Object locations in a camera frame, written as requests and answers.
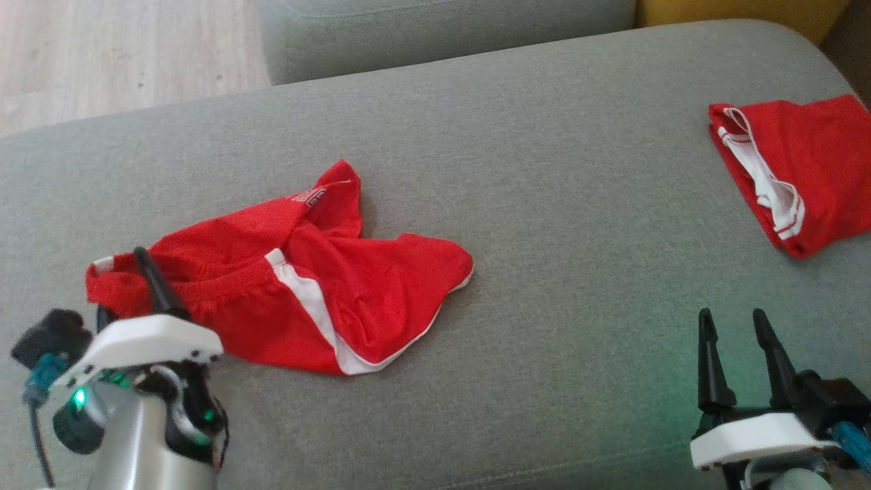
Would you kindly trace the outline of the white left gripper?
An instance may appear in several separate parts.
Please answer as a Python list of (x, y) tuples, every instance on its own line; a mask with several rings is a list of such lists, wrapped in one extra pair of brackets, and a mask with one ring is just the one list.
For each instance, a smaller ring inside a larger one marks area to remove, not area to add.
[(77, 389), (103, 370), (183, 361), (202, 365), (225, 353), (218, 334), (190, 322), (190, 311), (148, 250), (137, 247), (133, 254), (155, 314), (116, 321), (117, 314), (97, 305), (96, 337), (83, 357), (53, 382), (54, 389)]

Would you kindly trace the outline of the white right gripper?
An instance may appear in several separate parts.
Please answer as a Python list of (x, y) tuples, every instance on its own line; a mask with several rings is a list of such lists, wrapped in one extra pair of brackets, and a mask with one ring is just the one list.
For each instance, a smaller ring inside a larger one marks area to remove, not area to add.
[(699, 427), (689, 450), (700, 472), (718, 470), (728, 489), (831, 489), (829, 460), (841, 451), (830, 416), (792, 410), (796, 370), (762, 309), (752, 313), (764, 351), (771, 408), (738, 408), (719, 356), (709, 309), (699, 313)]

